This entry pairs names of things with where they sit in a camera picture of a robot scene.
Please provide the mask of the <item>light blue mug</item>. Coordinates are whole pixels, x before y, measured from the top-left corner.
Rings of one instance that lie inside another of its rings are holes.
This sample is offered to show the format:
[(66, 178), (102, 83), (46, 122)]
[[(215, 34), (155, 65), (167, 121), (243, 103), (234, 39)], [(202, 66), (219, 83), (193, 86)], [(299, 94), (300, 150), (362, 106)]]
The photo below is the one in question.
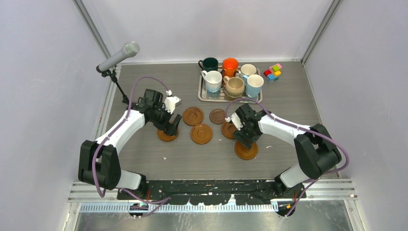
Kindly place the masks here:
[(264, 79), (257, 74), (250, 76), (244, 75), (242, 79), (245, 84), (245, 94), (249, 98), (256, 98), (264, 85)]

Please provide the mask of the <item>beige mug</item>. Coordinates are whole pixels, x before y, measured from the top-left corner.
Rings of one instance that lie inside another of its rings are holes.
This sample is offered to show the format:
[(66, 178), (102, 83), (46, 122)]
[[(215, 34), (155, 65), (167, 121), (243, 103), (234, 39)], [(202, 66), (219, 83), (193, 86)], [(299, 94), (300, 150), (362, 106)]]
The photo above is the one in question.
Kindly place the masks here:
[(224, 76), (225, 92), (231, 98), (240, 98), (245, 90), (244, 81), (239, 77)]

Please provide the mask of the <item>colourful block puzzle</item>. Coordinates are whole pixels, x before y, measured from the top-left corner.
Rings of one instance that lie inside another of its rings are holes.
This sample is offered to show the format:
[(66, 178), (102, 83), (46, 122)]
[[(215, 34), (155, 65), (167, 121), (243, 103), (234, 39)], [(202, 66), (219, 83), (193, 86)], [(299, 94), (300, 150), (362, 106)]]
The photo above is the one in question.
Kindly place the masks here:
[(281, 75), (282, 65), (280, 63), (274, 64), (268, 70), (263, 72), (263, 75), (268, 81), (277, 81)]

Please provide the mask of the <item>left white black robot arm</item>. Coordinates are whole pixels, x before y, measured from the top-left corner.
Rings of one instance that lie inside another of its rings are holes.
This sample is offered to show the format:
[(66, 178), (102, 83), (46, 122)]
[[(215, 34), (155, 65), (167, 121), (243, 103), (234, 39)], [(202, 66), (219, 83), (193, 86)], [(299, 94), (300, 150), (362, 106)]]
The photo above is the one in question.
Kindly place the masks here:
[(167, 136), (176, 136), (181, 115), (174, 115), (181, 99), (147, 89), (144, 96), (131, 103), (123, 116), (105, 134), (95, 141), (86, 140), (80, 147), (78, 179), (98, 188), (113, 190), (129, 189), (136, 199), (147, 195), (146, 177), (139, 173), (123, 170), (120, 166), (119, 153), (130, 138), (148, 122)]

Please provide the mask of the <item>dark green mug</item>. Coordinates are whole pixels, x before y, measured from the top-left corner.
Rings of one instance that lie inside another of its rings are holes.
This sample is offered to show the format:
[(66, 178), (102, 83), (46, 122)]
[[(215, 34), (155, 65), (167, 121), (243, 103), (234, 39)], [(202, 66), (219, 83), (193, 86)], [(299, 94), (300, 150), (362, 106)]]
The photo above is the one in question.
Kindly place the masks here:
[(218, 60), (214, 57), (207, 57), (203, 60), (198, 61), (198, 66), (204, 71), (217, 71), (218, 70)]

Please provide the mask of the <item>white blue mug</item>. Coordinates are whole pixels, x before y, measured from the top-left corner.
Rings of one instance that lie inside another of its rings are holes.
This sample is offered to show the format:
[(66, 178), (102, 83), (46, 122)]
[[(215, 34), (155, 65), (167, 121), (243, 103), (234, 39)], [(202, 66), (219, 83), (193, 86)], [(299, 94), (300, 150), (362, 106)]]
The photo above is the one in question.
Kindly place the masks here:
[(218, 71), (201, 71), (208, 92), (215, 93), (221, 89), (223, 76)]

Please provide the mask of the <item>cream white mug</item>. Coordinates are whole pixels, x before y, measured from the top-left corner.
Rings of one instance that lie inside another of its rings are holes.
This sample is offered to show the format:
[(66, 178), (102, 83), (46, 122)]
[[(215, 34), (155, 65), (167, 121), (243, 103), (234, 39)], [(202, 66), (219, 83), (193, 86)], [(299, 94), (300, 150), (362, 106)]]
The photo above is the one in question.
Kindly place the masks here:
[(253, 64), (243, 64), (239, 69), (239, 76), (250, 76), (258, 73), (258, 69)]

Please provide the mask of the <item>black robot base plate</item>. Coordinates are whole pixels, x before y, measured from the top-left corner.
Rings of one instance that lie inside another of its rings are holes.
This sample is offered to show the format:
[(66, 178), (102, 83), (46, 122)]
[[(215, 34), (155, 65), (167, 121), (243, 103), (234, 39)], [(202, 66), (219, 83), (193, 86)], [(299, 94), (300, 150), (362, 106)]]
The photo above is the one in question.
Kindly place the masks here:
[(301, 183), (281, 189), (269, 180), (150, 180), (142, 182), (136, 190), (121, 190), (117, 199), (168, 198), (170, 205), (225, 205), (230, 201), (237, 205), (267, 205), (272, 199), (293, 201), (303, 190)]

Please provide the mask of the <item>dark wooden coaster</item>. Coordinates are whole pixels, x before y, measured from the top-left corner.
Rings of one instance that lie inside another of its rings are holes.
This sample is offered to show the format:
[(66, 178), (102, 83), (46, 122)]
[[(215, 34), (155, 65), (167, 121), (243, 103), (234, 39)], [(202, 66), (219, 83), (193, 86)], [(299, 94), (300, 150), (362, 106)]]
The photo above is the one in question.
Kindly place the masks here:
[(209, 114), (209, 119), (214, 124), (222, 124), (225, 122), (226, 113), (223, 109), (214, 109)]

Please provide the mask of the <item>orange brown coaster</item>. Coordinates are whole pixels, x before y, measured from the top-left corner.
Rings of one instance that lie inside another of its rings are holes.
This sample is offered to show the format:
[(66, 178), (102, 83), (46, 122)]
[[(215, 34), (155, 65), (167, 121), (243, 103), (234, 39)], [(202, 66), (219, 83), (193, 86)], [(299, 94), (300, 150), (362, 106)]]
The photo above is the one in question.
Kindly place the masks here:
[(174, 135), (174, 136), (168, 136), (168, 135), (166, 135), (163, 131), (161, 131), (161, 130), (157, 130), (157, 137), (158, 137), (158, 139), (160, 139), (161, 141), (163, 141), (163, 142), (171, 142), (171, 141), (174, 141), (177, 137), (178, 137), (178, 135), (179, 135), (179, 129), (177, 130), (177, 133), (176, 133), (176, 135)]
[(258, 146), (256, 143), (253, 143), (251, 148), (246, 148), (242, 143), (236, 142), (234, 146), (235, 154), (243, 160), (251, 160), (256, 157), (258, 154)]

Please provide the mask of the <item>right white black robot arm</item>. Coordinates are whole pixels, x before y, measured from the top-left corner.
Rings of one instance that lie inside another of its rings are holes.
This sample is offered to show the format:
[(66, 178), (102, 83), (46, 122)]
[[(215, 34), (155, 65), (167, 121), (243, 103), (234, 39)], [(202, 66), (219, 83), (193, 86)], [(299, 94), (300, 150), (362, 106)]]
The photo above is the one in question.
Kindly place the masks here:
[(225, 118), (236, 131), (233, 137), (250, 149), (262, 135), (271, 135), (295, 148), (298, 163), (275, 177), (273, 188), (280, 197), (288, 197), (298, 184), (317, 180), (341, 162), (342, 156), (322, 124), (299, 125), (270, 111), (256, 112), (250, 105), (240, 106)]

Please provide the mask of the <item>orange mug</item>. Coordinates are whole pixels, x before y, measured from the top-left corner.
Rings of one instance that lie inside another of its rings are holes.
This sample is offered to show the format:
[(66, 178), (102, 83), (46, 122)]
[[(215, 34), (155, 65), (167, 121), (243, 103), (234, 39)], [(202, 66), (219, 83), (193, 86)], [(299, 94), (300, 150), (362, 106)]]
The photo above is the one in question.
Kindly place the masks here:
[(238, 70), (239, 62), (235, 58), (226, 58), (222, 63), (222, 76), (234, 77)]

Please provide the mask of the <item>orange brown coaster front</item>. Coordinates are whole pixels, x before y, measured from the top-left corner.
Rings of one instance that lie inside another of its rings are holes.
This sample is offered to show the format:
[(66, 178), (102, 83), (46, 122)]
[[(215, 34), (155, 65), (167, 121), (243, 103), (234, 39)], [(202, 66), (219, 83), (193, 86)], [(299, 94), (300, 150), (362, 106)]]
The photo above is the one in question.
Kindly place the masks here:
[(246, 148), (242, 143), (236, 142), (234, 146), (235, 154), (243, 160), (251, 160), (256, 157), (258, 154), (258, 146), (256, 143), (253, 143), (251, 148)]

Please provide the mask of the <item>grey microphone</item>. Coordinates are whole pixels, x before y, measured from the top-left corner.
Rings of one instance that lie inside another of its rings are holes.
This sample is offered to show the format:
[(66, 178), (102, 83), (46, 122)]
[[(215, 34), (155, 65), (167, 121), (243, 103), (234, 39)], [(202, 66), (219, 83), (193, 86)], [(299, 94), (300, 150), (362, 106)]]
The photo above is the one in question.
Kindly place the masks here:
[(132, 41), (132, 42), (126, 43), (122, 49), (117, 51), (114, 55), (109, 57), (104, 62), (97, 65), (96, 71), (98, 73), (105, 72), (111, 67), (114, 67), (115, 65), (124, 61), (125, 59), (136, 56), (139, 53), (139, 51), (140, 51), (140, 46), (137, 42)]

